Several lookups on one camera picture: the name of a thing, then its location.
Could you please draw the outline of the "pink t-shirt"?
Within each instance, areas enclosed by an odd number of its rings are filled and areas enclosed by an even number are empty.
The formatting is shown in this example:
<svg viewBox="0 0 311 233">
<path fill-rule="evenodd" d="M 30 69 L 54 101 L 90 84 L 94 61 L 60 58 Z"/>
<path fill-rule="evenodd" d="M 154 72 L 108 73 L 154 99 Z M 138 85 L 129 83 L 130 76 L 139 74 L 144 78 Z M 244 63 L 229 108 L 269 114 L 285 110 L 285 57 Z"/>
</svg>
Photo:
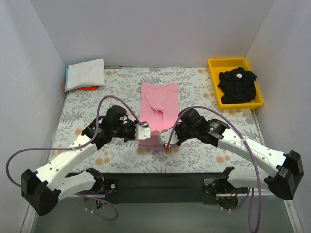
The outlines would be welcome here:
<svg viewBox="0 0 311 233">
<path fill-rule="evenodd" d="M 143 146 L 158 146 L 159 135 L 173 127 L 179 114 L 178 84 L 152 85 L 143 82 L 139 119 L 147 122 L 151 138 L 140 140 Z"/>
</svg>

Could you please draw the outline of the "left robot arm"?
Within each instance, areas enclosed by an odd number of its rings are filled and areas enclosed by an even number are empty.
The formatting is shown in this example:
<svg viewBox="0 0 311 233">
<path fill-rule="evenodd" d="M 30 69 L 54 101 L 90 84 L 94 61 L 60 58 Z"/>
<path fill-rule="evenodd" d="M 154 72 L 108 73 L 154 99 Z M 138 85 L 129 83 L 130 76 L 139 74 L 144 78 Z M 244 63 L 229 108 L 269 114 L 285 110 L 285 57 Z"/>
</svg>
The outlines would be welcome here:
<svg viewBox="0 0 311 233">
<path fill-rule="evenodd" d="M 99 194 L 104 189 L 103 175 L 88 168 L 78 175 L 67 175 L 84 159 L 97 152 L 113 138 L 136 140 L 137 120 L 129 120 L 126 110 L 114 105 L 105 116 L 93 121 L 76 138 L 68 150 L 38 168 L 21 175 L 21 194 L 40 215 L 49 213 L 57 203 L 73 194 L 90 191 Z"/>
</svg>

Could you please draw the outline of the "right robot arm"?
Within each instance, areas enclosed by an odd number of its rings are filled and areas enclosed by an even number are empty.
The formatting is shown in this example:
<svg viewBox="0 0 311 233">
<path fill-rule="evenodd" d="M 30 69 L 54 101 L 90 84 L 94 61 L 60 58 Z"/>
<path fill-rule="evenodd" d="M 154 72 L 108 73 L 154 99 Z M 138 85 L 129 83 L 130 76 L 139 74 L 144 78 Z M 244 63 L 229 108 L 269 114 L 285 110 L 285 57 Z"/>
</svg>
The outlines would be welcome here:
<svg viewBox="0 0 311 233">
<path fill-rule="evenodd" d="M 243 136 L 231 123 L 205 120 L 194 108 L 186 108 L 178 115 L 181 121 L 175 128 L 177 144 L 188 139 L 230 151 L 253 163 L 255 173 L 238 173 L 226 168 L 221 176 L 206 189 L 215 193 L 231 193 L 249 187 L 269 190 L 275 196 L 292 200 L 304 176 L 301 155 L 294 150 L 288 153 L 273 150 Z"/>
</svg>

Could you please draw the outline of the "floral patterned table mat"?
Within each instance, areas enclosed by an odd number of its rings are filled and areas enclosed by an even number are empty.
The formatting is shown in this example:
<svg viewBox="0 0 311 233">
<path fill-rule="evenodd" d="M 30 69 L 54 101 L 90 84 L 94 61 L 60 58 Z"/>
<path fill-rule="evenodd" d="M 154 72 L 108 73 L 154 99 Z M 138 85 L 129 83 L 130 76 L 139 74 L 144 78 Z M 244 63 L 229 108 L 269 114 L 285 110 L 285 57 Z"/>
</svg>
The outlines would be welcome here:
<svg viewBox="0 0 311 233">
<path fill-rule="evenodd" d="M 206 119 L 227 118 L 243 135 L 261 143 L 262 137 L 252 110 L 218 109 L 212 80 L 206 68 L 120 68 L 105 72 L 106 84 L 95 91 L 71 91 L 67 94 L 54 137 L 52 160 L 60 149 L 72 143 L 96 115 L 105 115 L 113 105 L 129 105 L 133 119 L 140 113 L 142 83 L 178 84 L 179 108 L 199 106 Z M 74 172 L 95 168 L 101 172 L 220 172 L 232 166 L 238 171 L 253 165 L 227 151 L 188 140 L 169 150 L 162 146 L 143 146 L 137 141 L 113 139 L 98 152 L 74 168 Z"/>
</svg>

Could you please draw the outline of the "folded orange t-shirt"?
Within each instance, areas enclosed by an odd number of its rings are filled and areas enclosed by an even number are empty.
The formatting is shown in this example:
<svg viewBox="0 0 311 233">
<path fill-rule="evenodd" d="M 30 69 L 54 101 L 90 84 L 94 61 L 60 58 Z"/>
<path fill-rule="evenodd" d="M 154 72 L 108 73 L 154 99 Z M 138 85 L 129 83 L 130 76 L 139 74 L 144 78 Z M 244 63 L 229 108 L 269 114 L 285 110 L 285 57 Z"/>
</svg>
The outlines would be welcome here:
<svg viewBox="0 0 311 233">
<path fill-rule="evenodd" d="M 82 90 L 82 91 L 94 91 L 97 90 L 99 88 L 99 86 L 77 86 L 74 88 L 67 88 L 66 84 L 64 85 L 64 92 L 68 92 L 68 91 L 75 91 L 75 90 Z"/>
</svg>

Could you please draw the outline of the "black t-shirt in bin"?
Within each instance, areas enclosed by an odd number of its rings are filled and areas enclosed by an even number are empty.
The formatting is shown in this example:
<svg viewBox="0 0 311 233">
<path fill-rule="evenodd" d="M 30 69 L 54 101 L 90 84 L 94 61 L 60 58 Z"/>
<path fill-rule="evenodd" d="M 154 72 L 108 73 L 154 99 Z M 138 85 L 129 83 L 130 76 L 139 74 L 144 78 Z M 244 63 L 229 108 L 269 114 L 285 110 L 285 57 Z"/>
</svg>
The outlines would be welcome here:
<svg viewBox="0 0 311 233">
<path fill-rule="evenodd" d="M 256 75 L 252 71 L 247 71 L 238 67 L 231 71 L 219 73 L 218 87 L 223 92 L 222 104 L 242 104 L 255 99 Z"/>
</svg>

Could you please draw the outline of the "aluminium frame rail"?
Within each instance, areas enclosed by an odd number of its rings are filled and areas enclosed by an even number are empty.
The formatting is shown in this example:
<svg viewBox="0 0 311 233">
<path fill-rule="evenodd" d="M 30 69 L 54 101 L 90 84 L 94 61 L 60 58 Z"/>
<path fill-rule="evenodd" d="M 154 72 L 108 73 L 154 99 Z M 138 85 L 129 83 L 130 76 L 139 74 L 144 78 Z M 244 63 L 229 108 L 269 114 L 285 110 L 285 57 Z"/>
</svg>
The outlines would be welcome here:
<svg viewBox="0 0 311 233">
<path fill-rule="evenodd" d="M 216 193 L 226 193 L 242 187 L 270 190 L 274 195 L 284 200 L 292 200 L 296 190 L 293 178 L 282 177 L 279 174 L 275 177 L 269 176 L 259 183 L 256 177 L 240 175 L 217 178 L 207 185 L 207 188 Z M 49 182 L 47 188 L 52 192 L 55 191 L 59 200 L 83 191 L 97 194 L 105 189 L 104 177 L 100 175 L 99 178 L 96 178 L 90 173 L 82 172 L 76 176 L 63 178 L 61 181 Z"/>
</svg>

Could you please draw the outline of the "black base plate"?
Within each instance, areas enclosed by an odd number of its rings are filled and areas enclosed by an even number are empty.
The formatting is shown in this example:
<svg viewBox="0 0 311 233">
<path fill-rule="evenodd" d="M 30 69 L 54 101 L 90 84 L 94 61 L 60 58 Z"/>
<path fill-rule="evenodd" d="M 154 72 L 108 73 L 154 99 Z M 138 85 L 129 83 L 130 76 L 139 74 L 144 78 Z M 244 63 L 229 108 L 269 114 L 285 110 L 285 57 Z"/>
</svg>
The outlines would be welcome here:
<svg viewBox="0 0 311 233">
<path fill-rule="evenodd" d="M 121 203 L 203 203 L 217 204 L 216 195 L 247 193 L 241 188 L 222 188 L 209 193 L 208 184 L 222 176 L 221 173 L 104 173 L 104 188 L 100 193 L 81 191 L 84 195 L 102 197 L 109 192 L 107 200 Z"/>
</svg>

